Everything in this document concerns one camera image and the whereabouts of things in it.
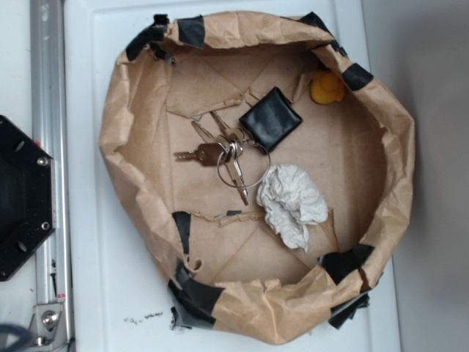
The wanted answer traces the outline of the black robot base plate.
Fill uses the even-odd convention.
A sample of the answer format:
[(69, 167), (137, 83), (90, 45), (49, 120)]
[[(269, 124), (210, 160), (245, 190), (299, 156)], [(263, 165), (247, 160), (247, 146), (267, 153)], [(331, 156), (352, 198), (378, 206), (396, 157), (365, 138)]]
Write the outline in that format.
[(1, 116), (1, 281), (18, 269), (54, 231), (53, 159)]

